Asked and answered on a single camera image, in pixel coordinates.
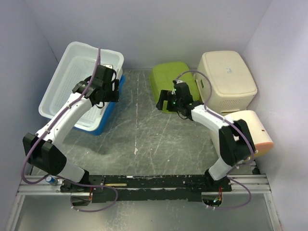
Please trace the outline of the translucent white plastic tub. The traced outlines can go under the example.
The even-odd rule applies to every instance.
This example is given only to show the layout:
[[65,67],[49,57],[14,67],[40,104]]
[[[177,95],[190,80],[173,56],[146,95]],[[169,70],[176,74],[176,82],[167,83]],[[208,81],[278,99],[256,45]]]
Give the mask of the translucent white plastic tub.
[[67,102],[73,87],[89,77],[98,55],[98,48],[81,42],[71,42],[60,59],[41,100],[38,111],[51,119]]

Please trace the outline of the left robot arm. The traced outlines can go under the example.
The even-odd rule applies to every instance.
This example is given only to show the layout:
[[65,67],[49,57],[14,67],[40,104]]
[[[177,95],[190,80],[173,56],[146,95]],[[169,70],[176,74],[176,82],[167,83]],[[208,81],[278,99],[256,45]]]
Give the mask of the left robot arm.
[[91,76],[74,86],[66,103],[43,128],[23,137],[25,163],[48,175],[69,180],[78,192],[86,191],[90,186],[89,172],[70,162],[60,146],[77,121],[92,107],[118,101],[119,84],[114,69],[97,65]]

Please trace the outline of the lime green plastic basin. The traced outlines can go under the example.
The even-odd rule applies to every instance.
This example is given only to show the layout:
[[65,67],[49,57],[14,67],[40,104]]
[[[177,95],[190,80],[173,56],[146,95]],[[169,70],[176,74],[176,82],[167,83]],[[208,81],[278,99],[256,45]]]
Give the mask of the lime green plastic basin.
[[155,66],[150,73],[150,86],[155,102],[161,90],[180,90],[183,93],[184,113],[176,112],[182,119],[191,119],[192,109],[200,105],[200,93],[192,72],[184,62],[170,62]]

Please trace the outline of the cream perforated storage basket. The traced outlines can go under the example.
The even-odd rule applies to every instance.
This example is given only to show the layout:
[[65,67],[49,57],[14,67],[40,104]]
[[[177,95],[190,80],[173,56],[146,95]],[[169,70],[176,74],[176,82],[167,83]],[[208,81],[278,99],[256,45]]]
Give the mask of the cream perforated storage basket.
[[223,115],[246,110],[257,87],[239,53],[205,52],[194,74],[200,97],[210,109]]

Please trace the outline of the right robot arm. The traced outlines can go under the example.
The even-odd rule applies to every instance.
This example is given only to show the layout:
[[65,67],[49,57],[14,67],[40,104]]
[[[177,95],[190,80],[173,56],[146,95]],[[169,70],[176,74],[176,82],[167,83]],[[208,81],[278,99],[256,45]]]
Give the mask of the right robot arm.
[[194,101],[185,82],[174,82],[173,90],[161,90],[156,108],[175,112],[182,119],[197,122],[218,135],[220,157],[205,171],[205,188],[215,191],[239,164],[252,158],[256,148],[243,119],[225,118],[200,101]]

